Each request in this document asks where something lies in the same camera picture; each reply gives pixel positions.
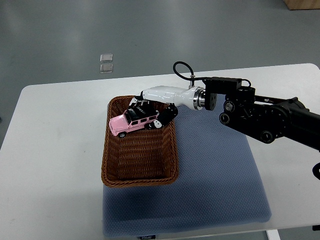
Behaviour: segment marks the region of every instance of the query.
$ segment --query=toy car wheel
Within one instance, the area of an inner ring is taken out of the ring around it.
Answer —
[[[122,139],[122,138],[124,138],[126,135],[127,135],[127,133],[126,133],[125,131],[123,131],[123,132],[120,132],[118,136],[119,136],[119,138]]]

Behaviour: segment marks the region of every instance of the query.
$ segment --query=mat label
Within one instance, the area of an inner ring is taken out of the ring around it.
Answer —
[[[150,236],[140,236],[141,240],[149,240],[149,239],[156,239],[156,235],[150,235]]]

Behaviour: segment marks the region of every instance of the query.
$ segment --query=black cable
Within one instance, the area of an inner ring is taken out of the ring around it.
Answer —
[[[176,66],[178,64],[182,64],[184,66],[186,66],[190,73],[191,73],[191,77],[185,77],[185,76],[182,76],[180,73],[178,73],[178,71],[176,70]],[[180,78],[184,79],[184,80],[188,80],[188,81],[199,81],[199,80],[205,80],[207,79],[207,77],[195,77],[194,75],[194,71],[192,70],[192,68],[189,66],[189,64],[183,62],[183,61],[177,61],[173,64],[173,71],[175,74],[177,74]]]
[[[248,79],[242,79],[242,81],[248,82],[249,83],[248,87],[251,87],[251,82]]]

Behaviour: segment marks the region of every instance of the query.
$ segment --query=white table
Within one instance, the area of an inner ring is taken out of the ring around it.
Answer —
[[[196,76],[249,79],[257,95],[297,96],[311,112],[320,114],[320,70],[313,64],[207,71]],[[100,175],[108,102],[153,86],[187,88],[188,84],[169,74],[24,88],[0,151],[0,239],[103,239]],[[312,174],[320,153],[287,138],[272,144],[250,137],[248,141],[271,219],[161,234],[159,239],[320,224],[320,181]]]

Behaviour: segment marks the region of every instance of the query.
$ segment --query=cardboard box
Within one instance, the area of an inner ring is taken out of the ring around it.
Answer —
[[[320,0],[284,0],[290,10],[320,9]]]

